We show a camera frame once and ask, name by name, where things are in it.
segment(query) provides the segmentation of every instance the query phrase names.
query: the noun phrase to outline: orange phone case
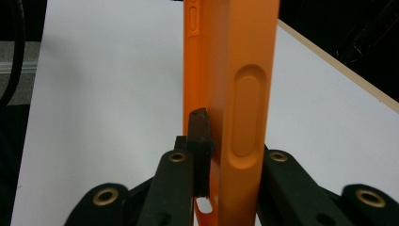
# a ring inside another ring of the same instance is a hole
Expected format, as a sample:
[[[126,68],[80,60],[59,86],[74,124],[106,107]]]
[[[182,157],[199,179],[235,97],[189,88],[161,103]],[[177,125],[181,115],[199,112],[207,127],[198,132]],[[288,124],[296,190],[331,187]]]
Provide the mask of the orange phone case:
[[[199,225],[254,224],[278,12],[278,0],[184,0],[184,134],[206,107],[217,145]]]

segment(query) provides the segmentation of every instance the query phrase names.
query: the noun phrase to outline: orange silicone case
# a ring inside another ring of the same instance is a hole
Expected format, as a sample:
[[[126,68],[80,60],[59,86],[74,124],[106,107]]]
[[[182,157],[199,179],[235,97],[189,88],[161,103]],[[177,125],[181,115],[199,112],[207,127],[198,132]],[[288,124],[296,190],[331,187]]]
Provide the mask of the orange silicone case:
[[[278,0],[184,0],[184,134],[206,107],[217,145],[199,225],[254,224],[278,11]]]

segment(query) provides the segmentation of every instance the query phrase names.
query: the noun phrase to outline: oval button recess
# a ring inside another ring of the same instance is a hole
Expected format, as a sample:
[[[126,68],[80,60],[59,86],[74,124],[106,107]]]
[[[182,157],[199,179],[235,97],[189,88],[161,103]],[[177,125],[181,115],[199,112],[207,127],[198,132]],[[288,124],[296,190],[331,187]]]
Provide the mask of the oval button recess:
[[[235,99],[233,104],[232,151],[238,157],[248,156],[262,141],[257,128],[262,127],[261,109],[265,105],[263,70],[256,65],[241,69],[235,77]]]
[[[190,30],[197,30],[197,9],[194,7],[190,8]]]

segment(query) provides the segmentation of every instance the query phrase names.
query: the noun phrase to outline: white table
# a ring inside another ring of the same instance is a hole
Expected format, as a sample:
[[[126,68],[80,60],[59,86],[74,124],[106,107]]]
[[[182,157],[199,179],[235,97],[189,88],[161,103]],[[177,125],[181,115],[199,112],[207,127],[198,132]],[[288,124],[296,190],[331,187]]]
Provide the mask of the white table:
[[[93,187],[154,175],[182,132],[182,37],[179,2],[48,2],[12,225],[62,225]],[[398,113],[279,28],[270,148],[333,192],[398,201],[398,135]]]

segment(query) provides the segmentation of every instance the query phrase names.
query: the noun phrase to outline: black cable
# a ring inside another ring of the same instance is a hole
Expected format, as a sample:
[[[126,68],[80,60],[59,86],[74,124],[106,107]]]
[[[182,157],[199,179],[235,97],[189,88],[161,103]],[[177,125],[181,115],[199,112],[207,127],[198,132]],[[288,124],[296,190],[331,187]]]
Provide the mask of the black cable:
[[[7,88],[0,99],[0,107],[7,106],[17,89],[24,62],[24,8],[22,0],[9,0],[14,21],[14,56]]]

